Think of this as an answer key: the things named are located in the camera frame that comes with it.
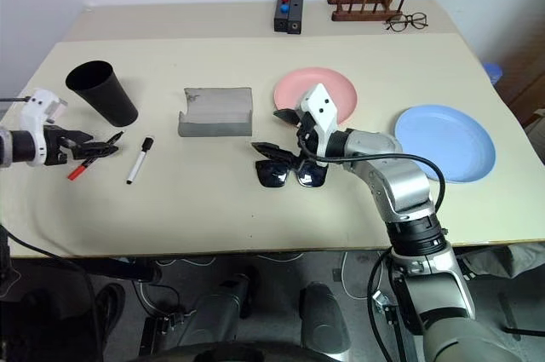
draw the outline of table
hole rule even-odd
[[[322,25],[315,26],[305,13],[305,35],[299,37],[262,26],[248,37],[241,37],[244,29],[225,27],[210,31],[213,37],[201,37],[204,32],[195,25],[187,28],[194,37],[185,37],[185,28],[173,30],[179,37],[148,37],[157,24],[150,15],[146,22],[136,20],[116,40],[100,23],[105,23],[108,11],[110,16],[125,14],[121,9],[97,9],[102,21],[93,12],[82,14],[22,94],[31,94],[37,86],[53,90],[69,105],[59,126],[105,140],[117,129],[68,90],[64,79],[85,61],[108,60],[140,116],[126,128],[120,151],[97,161],[77,181],[66,179],[77,166],[72,161],[41,168],[15,164],[2,170],[2,223],[29,243],[63,256],[386,247],[386,228],[367,186],[341,167],[331,167],[325,186],[316,189],[300,187],[294,176],[286,187],[266,189],[255,175],[254,162],[261,155],[251,141],[296,150],[295,131],[272,115],[274,84],[296,68],[326,66],[346,75],[359,94],[358,108],[346,127],[392,133],[405,109],[445,104],[473,116],[489,131],[496,145],[494,170],[475,183],[447,185],[439,219],[449,229],[451,243],[545,239],[542,163],[448,18],[433,27],[429,11],[435,9],[435,20],[444,12],[433,2],[425,3],[432,25],[424,33],[409,28],[407,34],[385,34],[375,23],[362,26],[361,32],[358,23],[320,20],[316,22]],[[195,6],[171,10],[184,14]],[[216,5],[208,6],[214,13]],[[266,9],[271,10],[259,3],[244,6],[256,9],[256,20],[264,20]],[[327,6],[314,6],[309,3],[311,13],[328,14]],[[145,13],[144,8],[127,11]],[[228,22],[236,24],[235,19]],[[97,27],[93,30],[89,23]],[[111,25],[118,22],[111,20]],[[307,29],[314,33],[307,34]],[[252,88],[251,139],[177,135],[178,112],[186,110],[185,87],[231,86]],[[16,129],[20,108],[12,106],[1,124]],[[126,176],[146,135],[155,137],[153,149],[136,182],[128,186]],[[431,183],[436,196],[438,185]],[[10,245],[12,256],[35,255]]]

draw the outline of eyeglasses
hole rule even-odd
[[[421,30],[424,27],[427,27],[427,16],[424,13],[414,13],[414,14],[400,14],[390,17],[386,24],[387,30],[392,29],[394,32],[402,32],[409,24],[413,27]]]
[[[320,187],[325,183],[327,168],[327,166],[319,166],[310,160],[302,161],[298,168],[274,160],[255,162],[257,178],[264,187],[282,187],[286,184],[291,170],[297,174],[297,180],[301,186]]]

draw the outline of marker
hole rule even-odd
[[[135,177],[138,174],[138,170],[140,170],[140,167],[142,166],[142,163],[144,162],[144,158],[147,155],[147,151],[149,151],[152,148],[152,145],[153,145],[153,138],[146,138],[144,140],[144,143],[142,143],[142,150],[140,154],[138,155],[138,158],[136,159],[133,169],[129,173],[129,177],[127,178],[128,185],[130,185],[133,181],[135,181]]]
[[[123,135],[123,131],[117,132],[114,136],[106,141],[108,145],[113,145],[119,138]],[[85,159],[70,175],[67,176],[71,181],[75,181],[78,176],[80,176],[96,159],[98,158],[89,158]]]

